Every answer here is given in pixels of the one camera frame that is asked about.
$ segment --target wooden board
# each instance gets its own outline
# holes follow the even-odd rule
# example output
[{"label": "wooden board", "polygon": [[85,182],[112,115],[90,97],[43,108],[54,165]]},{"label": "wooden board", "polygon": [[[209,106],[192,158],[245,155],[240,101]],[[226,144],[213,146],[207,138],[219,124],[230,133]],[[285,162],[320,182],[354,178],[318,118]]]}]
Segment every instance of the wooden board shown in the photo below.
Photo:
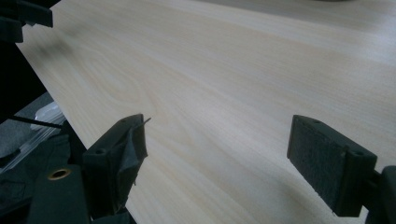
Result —
[{"label": "wooden board", "polygon": [[86,147],[136,113],[139,223],[362,223],[286,157],[291,118],[396,163],[396,2],[67,0],[19,47]]}]

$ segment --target black clamp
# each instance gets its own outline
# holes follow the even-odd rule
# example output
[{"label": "black clamp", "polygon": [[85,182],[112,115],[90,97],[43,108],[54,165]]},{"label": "black clamp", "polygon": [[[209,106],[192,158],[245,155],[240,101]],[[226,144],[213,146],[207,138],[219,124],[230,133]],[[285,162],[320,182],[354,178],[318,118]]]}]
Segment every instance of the black clamp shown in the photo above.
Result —
[{"label": "black clamp", "polygon": [[60,0],[0,0],[0,41],[23,42],[22,26],[40,24],[53,27],[50,7]]},{"label": "black clamp", "polygon": [[377,156],[325,123],[295,115],[288,158],[339,217],[369,210],[368,224],[396,224],[396,166],[375,171]]},{"label": "black clamp", "polygon": [[135,224],[125,204],[148,156],[146,122],[121,119],[87,150],[66,121],[0,175],[0,223]]}]

